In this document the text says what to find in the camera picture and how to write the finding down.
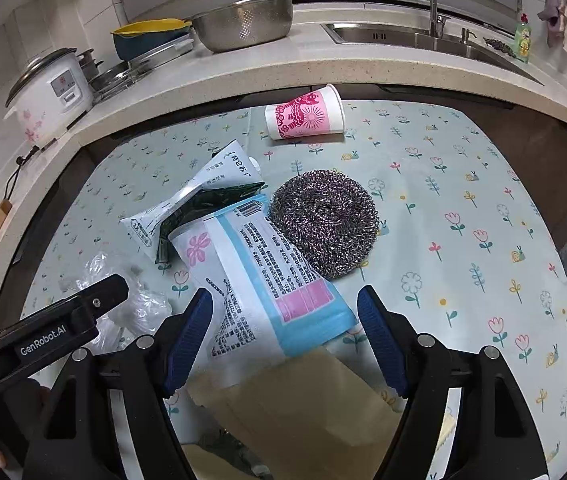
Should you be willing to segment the operator hand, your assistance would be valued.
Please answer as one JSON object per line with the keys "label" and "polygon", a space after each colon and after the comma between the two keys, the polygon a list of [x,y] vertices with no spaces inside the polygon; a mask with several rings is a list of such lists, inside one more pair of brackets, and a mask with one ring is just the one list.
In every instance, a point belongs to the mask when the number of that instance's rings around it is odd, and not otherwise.
{"label": "operator hand", "polygon": [[0,393],[0,468],[10,460],[22,466],[50,389],[29,378]]}

